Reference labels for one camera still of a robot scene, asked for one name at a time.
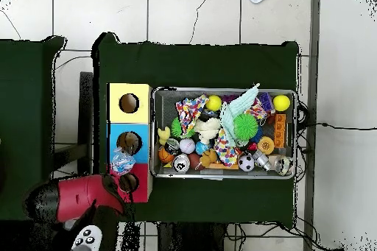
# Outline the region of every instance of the green table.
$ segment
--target green table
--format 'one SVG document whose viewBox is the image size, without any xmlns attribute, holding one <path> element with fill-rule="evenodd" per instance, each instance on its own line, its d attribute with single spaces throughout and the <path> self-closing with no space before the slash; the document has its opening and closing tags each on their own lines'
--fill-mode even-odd
<svg viewBox="0 0 377 251">
<path fill-rule="evenodd" d="M 27 192 L 53 171 L 52 63 L 64 38 L 0 40 L 0 220 L 22 220 Z"/>
<path fill-rule="evenodd" d="M 105 172 L 106 84 L 147 83 L 151 87 L 261 88 L 295 90 L 295 42 L 282 46 L 167 46 L 121 44 L 111 33 L 94 44 L 94 160 Z M 136 204 L 137 221 L 278 221 L 292 227 L 294 180 L 189 180 L 155 178 L 148 203 Z"/>
</svg>

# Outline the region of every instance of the white toy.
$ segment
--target white toy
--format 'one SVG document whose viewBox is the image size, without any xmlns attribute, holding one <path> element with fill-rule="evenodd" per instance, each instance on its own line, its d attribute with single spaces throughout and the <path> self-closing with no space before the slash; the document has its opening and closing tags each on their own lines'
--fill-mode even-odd
<svg viewBox="0 0 377 251">
<path fill-rule="evenodd" d="M 180 151 L 184 154 L 191 154 L 195 150 L 195 142 L 191 138 L 184 138 L 180 141 Z"/>
<path fill-rule="evenodd" d="M 254 169 L 254 159 L 250 154 L 244 154 L 239 158 L 239 168 L 242 171 L 250 172 Z"/>
<path fill-rule="evenodd" d="M 194 131 L 199 134 L 199 139 L 203 144 L 208 145 L 209 140 L 215 138 L 220 130 L 220 119 L 209 118 L 206 122 L 197 119 Z"/>
</svg>

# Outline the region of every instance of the soccer ball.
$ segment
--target soccer ball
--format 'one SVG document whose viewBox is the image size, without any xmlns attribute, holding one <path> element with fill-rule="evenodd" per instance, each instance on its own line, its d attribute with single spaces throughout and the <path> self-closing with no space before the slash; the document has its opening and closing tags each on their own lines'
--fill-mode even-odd
<svg viewBox="0 0 377 251">
<path fill-rule="evenodd" d="M 254 169 L 254 159 L 250 154 L 244 154 L 239 158 L 239 168 L 242 171 L 250 172 Z"/>
</svg>

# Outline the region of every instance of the blue ball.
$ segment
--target blue ball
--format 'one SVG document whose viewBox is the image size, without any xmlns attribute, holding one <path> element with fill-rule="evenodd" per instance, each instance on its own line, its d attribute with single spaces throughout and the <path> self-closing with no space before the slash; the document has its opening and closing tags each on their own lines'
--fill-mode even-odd
<svg viewBox="0 0 377 251">
<path fill-rule="evenodd" d="M 202 155 L 203 152 L 206 150 L 209 150 L 211 148 L 211 145 L 203 144 L 201 141 L 197 142 L 197 145 L 195 146 L 195 152 L 197 152 L 198 155 Z"/>
</svg>

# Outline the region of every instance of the small ball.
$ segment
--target small ball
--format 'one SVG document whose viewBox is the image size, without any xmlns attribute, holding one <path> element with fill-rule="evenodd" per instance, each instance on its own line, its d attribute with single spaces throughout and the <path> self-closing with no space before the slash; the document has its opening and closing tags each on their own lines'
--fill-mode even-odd
<svg viewBox="0 0 377 251">
<path fill-rule="evenodd" d="M 218 111 L 221 108 L 222 101 L 217 95 L 210 95 L 209 101 L 205 106 L 207 109 L 212 110 L 212 111 Z"/>
<path fill-rule="evenodd" d="M 195 154 L 194 152 L 190 155 L 188 155 L 188 158 L 190 160 L 190 168 L 195 171 L 203 170 L 205 167 L 200 162 L 200 156 L 198 154 Z"/>
<path fill-rule="evenodd" d="M 250 154 L 242 155 L 239 158 L 239 168 L 242 171 L 250 172 L 254 169 L 254 159 Z"/>
<path fill-rule="evenodd" d="M 274 97 L 273 103 L 274 103 L 274 108 L 277 111 L 285 111 L 290 106 L 291 101 L 289 101 L 289 98 L 285 95 L 277 95 Z"/>
<path fill-rule="evenodd" d="M 180 151 L 184 154 L 191 154 L 195 150 L 195 142 L 191 138 L 184 138 L 180 141 Z"/>
<path fill-rule="evenodd" d="M 210 144 L 204 144 L 201 141 L 197 142 L 197 145 L 195 146 L 195 152 L 197 152 L 198 155 L 202 155 L 203 152 L 206 150 L 209 150 L 211 148 Z"/>
<path fill-rule="evenodd" d="M 158 150 L 158 157 L 162 163 L 171 163 L 174 159 L 174 155 L 169 154 L 163 146 Z"/>
</svg>

